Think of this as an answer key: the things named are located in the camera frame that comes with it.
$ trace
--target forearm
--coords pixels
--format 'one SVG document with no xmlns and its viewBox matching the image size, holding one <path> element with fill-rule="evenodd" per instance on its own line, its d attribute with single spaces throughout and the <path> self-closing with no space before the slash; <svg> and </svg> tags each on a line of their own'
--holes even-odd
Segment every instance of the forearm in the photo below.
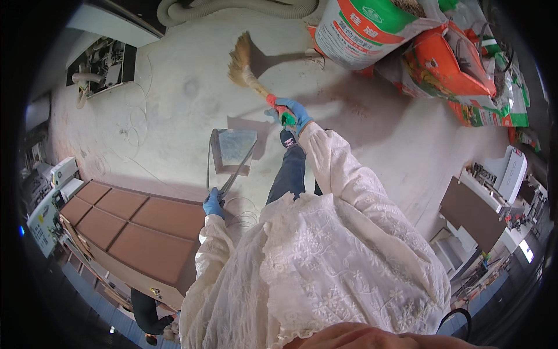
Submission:
<svg viewBox="0 0 558 349">
<path fill-rule="evenodd" d="M 233 243 L 227 235 L 225 221 L 216 214 L 205 217 L 200 241 L 201 246 L 196 254 L 196 281 L 186 292 L 181 307 L 181 333 L 188 332 L 234 250 Z"/>
<path fill-rule="evenodd" d="M 299 144 L 306 151 L 316 181 L 324 194 L 353 205 L 389 234 L 414 231 L 401 210 L 386 194 L 376 174 L 351 154 L 350 145 L 334 131 L 309 123 Z"/>
</svg>

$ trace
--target machine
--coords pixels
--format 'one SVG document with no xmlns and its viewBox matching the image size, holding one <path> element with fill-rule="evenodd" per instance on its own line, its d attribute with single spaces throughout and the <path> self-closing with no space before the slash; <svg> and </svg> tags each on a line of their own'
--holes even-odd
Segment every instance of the machine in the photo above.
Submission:
<svg viewBox="0 0 558 349">
<path fill-rule="evenodd" d="M 527 159 L 518 148 L 508 145 L 501 159 L 487 159 L 473 165 L 473 177 L 510 205 L 516 200 L 527 171 Z"/>
<path fill-rule="evenodd" d="M 54 189 L 63 186 L 67 181 L 74 177 L 78 171 L 78 165 L 74 156 L 68 156 L 50 170 L 50 185 Z"/>
</svg>

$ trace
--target hand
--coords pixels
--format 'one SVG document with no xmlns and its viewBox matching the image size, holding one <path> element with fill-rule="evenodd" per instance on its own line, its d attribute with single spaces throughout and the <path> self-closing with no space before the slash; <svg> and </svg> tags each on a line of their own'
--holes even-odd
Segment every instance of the hand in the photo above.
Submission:
<svg viewBox="0 0 558 349">
<path fill-rule="evenodd" d="M 293 101 L 292 99 L 288 98 L 277 98 L 275 104 L 279 106 L 286 106 L 295 115 L 296 125 L 294 128 L 289 128 L 295 131 L 297 136 L 300 136 L 300 132 L 306 126 L 306 124 L 314 120 L 308 116 L 308 113 L 306 113 L 306 109 L 297 101 Z M 264 111 L 263 113 L 267 116 L 271 116 L 276 122 L 281 124 L 281 120 L 279 119 L 279 113 L 277 112 L 277 110 L 272 108 Z"/>
<path fill-rule="evenodd" d="M 213 187 L 209 196 L 205 199 L 203 208 L 205 214 L 209 216 L 210 214 L 216 214 L 225 219 L 225 213 L 223 212 L 223 205 L 225 205 L 225 200 L 219 202 L 219 189 Z"/>
</svg>

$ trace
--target flexible hose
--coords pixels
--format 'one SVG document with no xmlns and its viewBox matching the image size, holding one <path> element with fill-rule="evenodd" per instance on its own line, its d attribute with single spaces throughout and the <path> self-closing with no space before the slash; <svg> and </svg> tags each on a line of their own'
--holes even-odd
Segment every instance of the flexible hose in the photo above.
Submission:
<svg viewBox="0 0 558 349">
<path fill-rule="evenodd" d="M 78 94 L 78 99 L 75 101 L 75 106 L 78 109 L 82 109 L 85 106 L 85 101 L 87 100 L 87 95 L 85 92 L 80 91 Z"/>
<path fill-rule="evenodd" d="M 96 83 L 99 83 L 101 80 L 103 80 L 103 77 L 99 74 L 75 73 L 71 76 L 71 80 L 74 82 L 74 84 L 77 84 L 80 81 L 94 81 Z"/>
<path fill-rule="evenodd" d="M 248 8 L 278 18 L 303 18 L 318 6 L 318 0 L 299 0 L 296 5 L 268 0 L 210 0 L 193 8 L 184 8 L 177 2 L 178 0 L 162 0 L 159 4 L 157 18 L 162 25 L 174 27 L 229 7 Z"/>
</svg>

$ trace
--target sneaker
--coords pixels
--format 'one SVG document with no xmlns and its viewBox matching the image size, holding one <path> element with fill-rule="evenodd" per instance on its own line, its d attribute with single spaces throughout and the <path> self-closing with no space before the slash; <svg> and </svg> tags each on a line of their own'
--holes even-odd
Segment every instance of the sneaker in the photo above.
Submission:
<svg viewBox="0 0 558 349">
<path fill-rule="evenodd" d="M 279 137 L 281 138 L 281 144 L 283 144 L 283 147 L 287 149 L 297 144 L 295 137 L 292 135 L 291 131 L 282 130 Z"/>
</svg>

